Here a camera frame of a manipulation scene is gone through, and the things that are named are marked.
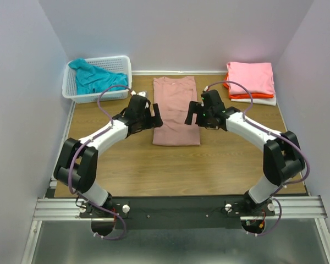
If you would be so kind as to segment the dusty pink graphic t-shirt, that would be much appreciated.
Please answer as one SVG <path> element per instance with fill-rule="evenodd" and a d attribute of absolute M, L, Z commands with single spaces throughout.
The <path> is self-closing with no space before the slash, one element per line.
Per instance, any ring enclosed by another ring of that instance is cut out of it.
<path fill-rule="evenodd" d="M 158 105 L 163 125 L 154 129 L 153 144 L 158 146 L 199 146 L 200 129 L 185 124 L 189 103 L 197 100 L 193 76 L 180 79 L 168 77 L 153 80 L 154 103 Z"/>

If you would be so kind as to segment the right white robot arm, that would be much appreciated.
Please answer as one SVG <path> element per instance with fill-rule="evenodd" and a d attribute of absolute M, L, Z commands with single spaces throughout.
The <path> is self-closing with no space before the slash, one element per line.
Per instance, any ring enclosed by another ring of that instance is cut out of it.
<path fill-rule="evenodd" d="M 309 169 L 294 133 L 281 133 L 248 118 L 235 107 L 225 107 L 216 90 L 202 93 L 202 102 L 189 103 L 186 125 L 192 123 L 207 129 L 235 133 L 255 145 L 263 153 L 263 176 L 232 209 L 253 216 L 272 195 L 293 178 Z"/>

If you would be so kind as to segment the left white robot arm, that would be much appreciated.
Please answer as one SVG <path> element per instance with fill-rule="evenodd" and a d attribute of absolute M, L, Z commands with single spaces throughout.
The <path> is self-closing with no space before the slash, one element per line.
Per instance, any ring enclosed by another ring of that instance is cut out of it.
<path fill-rule="evenodd" d="M 112 208 L 111 194 L 96 181 L 97 162 L 101 154 L 130 135 L 163 125 L 158 104 L 145 96 L 131 96 L 128 106 L 109 118 L 109 123 L 79 140 L 68 138 L 60 151 L 53 177 L 92 204 L 92 211 L 105 217 Z"/>

